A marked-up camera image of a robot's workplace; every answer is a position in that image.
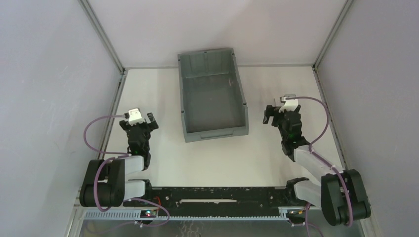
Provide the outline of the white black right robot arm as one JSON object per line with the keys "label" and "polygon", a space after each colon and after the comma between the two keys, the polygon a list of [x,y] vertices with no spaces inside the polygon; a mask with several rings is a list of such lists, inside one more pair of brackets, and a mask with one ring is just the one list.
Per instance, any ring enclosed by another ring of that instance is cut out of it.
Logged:
{"label": "white black right robot arm", "polygon": [[321,209],[331,226],[349,225],[371,216],[371,205],[361,174],[343,169],[319,155],[302,135],[300,106],[268,105],[263,123],[271,121],[281,135],[285,156],[304,167],[318,182],[302,177],[287,181],[291,197]]}

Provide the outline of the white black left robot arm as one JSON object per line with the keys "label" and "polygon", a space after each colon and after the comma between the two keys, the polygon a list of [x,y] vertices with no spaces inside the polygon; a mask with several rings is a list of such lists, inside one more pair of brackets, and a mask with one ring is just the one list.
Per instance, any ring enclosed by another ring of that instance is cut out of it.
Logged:
{"label": "white black left robot arm", "polygon": [[145,171],[151,162],[150,139],[159,128],[154,115],[143,116],[138,108],[119,115],[119,125],[127,135],[126,152],[110,152],[111,158],[93,159],[88,163],[79,200],[83,207],[107,211],[125,200],[148,198],[151,183],[148,179],[127,180],[127,175]]}

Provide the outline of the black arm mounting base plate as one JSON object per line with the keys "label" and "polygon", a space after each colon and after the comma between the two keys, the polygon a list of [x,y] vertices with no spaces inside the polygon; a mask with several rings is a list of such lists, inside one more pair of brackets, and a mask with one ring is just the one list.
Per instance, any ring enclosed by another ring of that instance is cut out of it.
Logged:
{"label": "black arm mounting base plate", "polygon": [[272,214],[306,205],[286,187],[153,187],[143,199],[169,214]]}

